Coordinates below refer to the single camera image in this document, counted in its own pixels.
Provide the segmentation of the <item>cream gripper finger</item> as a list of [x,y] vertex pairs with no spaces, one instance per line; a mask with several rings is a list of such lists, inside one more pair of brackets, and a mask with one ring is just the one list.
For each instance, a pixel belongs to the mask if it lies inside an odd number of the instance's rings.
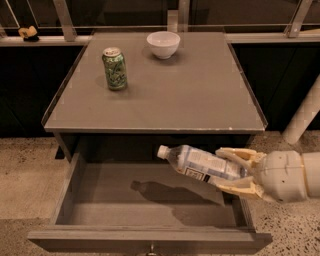
[[252,176],[237,180],[213,177],[212,184],[226,193],[237,195],[244,199],[264,200],[266,202],[275,201],[273,197],[265,192],[261,185],[255,182]]
[[230,147],[221,147],[215,151],[215,154],[218,157],[241,165],[247,171],[252,171],[266,156],[266,153],[257,152],[256,150]]

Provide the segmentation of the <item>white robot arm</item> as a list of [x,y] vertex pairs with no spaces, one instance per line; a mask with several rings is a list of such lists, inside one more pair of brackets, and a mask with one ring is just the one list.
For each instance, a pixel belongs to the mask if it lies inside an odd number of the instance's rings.
[[246,199],[292,203],[320,198],[320,153],[296,151],[257,152],[244,148],[220,148],[216,155],[247,170],[245,178],[212,177],[220,190]]

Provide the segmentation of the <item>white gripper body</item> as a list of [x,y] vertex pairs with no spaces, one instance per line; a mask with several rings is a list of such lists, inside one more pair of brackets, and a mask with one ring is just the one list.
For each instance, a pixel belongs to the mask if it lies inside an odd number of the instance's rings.
[[273,151],[267,154],[255,170],[264,193],[279,203],[307,199],[301,156],[296,151]]

